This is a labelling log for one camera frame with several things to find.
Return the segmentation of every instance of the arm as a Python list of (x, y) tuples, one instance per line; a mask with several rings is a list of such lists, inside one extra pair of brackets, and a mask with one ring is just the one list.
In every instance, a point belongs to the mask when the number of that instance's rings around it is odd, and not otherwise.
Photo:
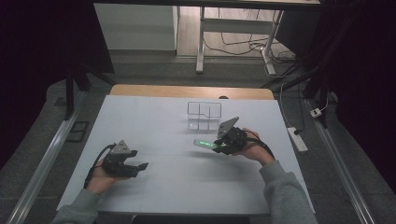
[(77, 198), (69, 205), (59, 209), (51, 224), (58, 223), (89, 223), (92, 224), (97, 216), (97, 203), (100, 195), (114, 183), (125, 178), (113, 177), (106, 174), (99, 161), (92, 174), (92, 179), (86, 189), (82, 189)]
[[(249, 129), (243, 130), (248, 137), (259, 137)], [(264, 197), (272, 223), (318, 223), (295, 174), (286, 173), (279, 161), (275, 161), (264, 148), (247, 142), (245, 148), (234, 155), (243, 155), (262, 165), (260, 174), (265, 182)]]

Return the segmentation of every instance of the person's right hand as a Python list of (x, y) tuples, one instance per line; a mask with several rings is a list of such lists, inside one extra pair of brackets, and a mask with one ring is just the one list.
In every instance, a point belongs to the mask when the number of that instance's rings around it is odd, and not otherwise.
[[(256, 132), (247, 128), (242, 129), (242, 131), (247, 134), (248, 138), (259, 139), (259, 134)], [(250, 160), (258, 161), (262, 166), (274, 161), (274, 158), (267, 152), (267, 150), (254, 142), (247, 142), (244, 149), (233, 154), (233, 156), (237, 155), (243, 155)]]
[(99, 161), (96, 163), (95, 170), (92, 173), (92, 178), (87, 187), (88, 190), (98, 195), (110, 189), (110, 187), (117, 181), (128, 179), (126, 177), (115, 177), (108, 175), (102, 168), (102, 162), (103, 161)]

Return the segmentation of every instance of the gray sleeve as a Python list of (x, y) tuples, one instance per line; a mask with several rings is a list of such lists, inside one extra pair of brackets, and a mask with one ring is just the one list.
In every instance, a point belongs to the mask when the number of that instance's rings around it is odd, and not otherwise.
[(59, 209), (51, 224), (58, 223), (89, 223), (92, 224), (98, 216), (97, 203), (100, 196), (82, 189), (77, 198), (70, 205), (64, 205)]
[(294, 173), (286, 173), (279, 161), (273, 161), (263, 166), (260, 174), (272, 223), (318, 223)]

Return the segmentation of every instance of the gray surface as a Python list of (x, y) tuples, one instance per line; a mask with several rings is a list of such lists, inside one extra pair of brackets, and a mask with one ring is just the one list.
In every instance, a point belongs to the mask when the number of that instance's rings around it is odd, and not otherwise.
[[(257, 88), (269, 80), (263, 72), (262, 61), (233, 59), (224, 62), (208, 59), (204, 74), (197, 76), (194, 71), (194, 60), (166, 58), (166, 56), (161, 58), (145, 56), (143, 59), (140, 56), (120, 56), (119, 60), (123, 61), (115, 64), (117, 74), (114, 78), (123, 83)], [(95, 77), (90, 79), (93, 87), (87, 104), (78, 117), (79, 121), (89, 122), (89, 129), (94, 124), (105, 95), (110, 91), (105, 82)], [(64, 118), (64, 107), (54, 106), (58, 97), (64, 97), (62, 82), (49, 88), (48, 101), (42, 113), (15, 155), (0, 172), (0, 223), (5, 223), (8, 219)], [(297, 129), (301, 128), (302, 118), (296, 88), (284, 92), (282, 100), (290, 124)], [(330, 105), (328, 110), (329, 130), (335, 144), (339, 147), (377, 222), (396, 223), (395, 195), (359, 144), (337, 121), (333, 112), (335, 107), (336, 105)], [(304, 122), (305, 130), (301, 135), (309, 151), (304, 155), (297, 154), (297, 159), (317, 211), (319, 223), (360, 223), (307, 111), (304, 112)], [(64, 144), (25, 223), (45, 223), (55, 215), (56, 205), (74, 171), (87, 138), (86, 134), (81, 143)], [(130, 223), (131, 220), (130, 216), (101, 217), (99, 223)], [(251, 223), (269, 223), (269, 218), (253, 217)]]

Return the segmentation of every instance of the green object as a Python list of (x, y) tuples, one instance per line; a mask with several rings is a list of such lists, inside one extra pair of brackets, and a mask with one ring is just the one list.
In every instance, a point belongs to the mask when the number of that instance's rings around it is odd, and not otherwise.
[(220, 145), (216, 145), (216, 144), (213, 144), (206, 140), (201, 140), (201, 139), (194, 139), (194, 144), (198, 147), (204, 147), (207, 149), (214, 149), (216, 147), (221, 147)]

